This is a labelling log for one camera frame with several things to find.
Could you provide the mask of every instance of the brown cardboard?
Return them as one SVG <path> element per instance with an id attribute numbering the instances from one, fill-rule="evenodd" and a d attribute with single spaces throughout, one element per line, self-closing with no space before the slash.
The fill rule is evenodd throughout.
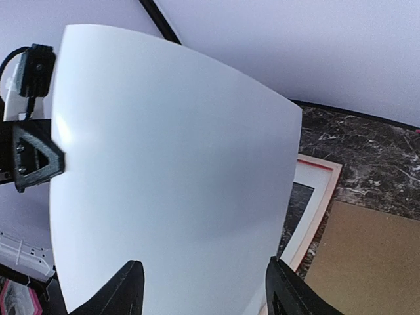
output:
<path id="1" fill-rule="evenodd" d="M 420 314 L 420 221 L 335 201 L 305 282 L 345 315 Z"/>

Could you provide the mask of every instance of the white plastic panel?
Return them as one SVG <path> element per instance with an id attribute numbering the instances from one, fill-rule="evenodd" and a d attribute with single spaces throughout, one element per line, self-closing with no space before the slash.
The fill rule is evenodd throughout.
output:
<path id="1" fill-rule="evenodd" d="M 54 90 L 66 171 L 51 180 L 51 234 L 68 311 L 136 259 L 145 315 L 257 314 L 300 108 L 186 47 L 94 25 L 66 28 Z"/>

